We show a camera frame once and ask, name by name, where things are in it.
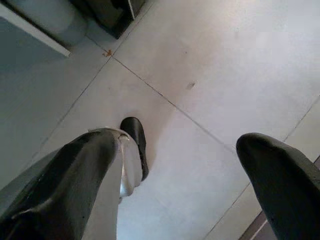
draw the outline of gray tile floor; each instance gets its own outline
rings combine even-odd
[[[320,95],[319,7],[155,0],[120,40],[91,22],[68,59],[48,49],[44,57],[45,47],[30,42],[22,63],[1,73],[1,187],[87,129],[136,116],[150,175],[119,205],[118,239],[237,239],[217,234],[220,226],[237,230],[227,213],[234,202],[246,206],[242,192],[253,194],[235,142],[246,132],[283,141],[305,133],[294,129]],[[113,56],[104,57],[109,49]],[[316,131],[316,122],[306,125]]]

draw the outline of floor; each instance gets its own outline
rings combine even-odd
[[[150,174],[119,205],[118,239],[239,239],[261,208],[238,137],[319,156],[319,7],[149,0],[119,40],[90,22],[68,59],[2,20],[0,188],[87,129],[135,116]]]

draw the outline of dark object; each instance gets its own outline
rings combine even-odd
[[[70,0],[118,39],[139,14],[145,0]]]
[[[0,218],[1,240],[81,240],[117,144],[108,131],[65,145]]]
[[[320,171],[299,150],[248,133],[236,151],[279,240],[320,239]]]
[[[141,122],[137,118],[127,117],[121,122],[120,129],[127,132],[138,145],[142,166],[143,181],[149,174],[149,168],[146,157],[146,137],[144,128],[142,127]]]

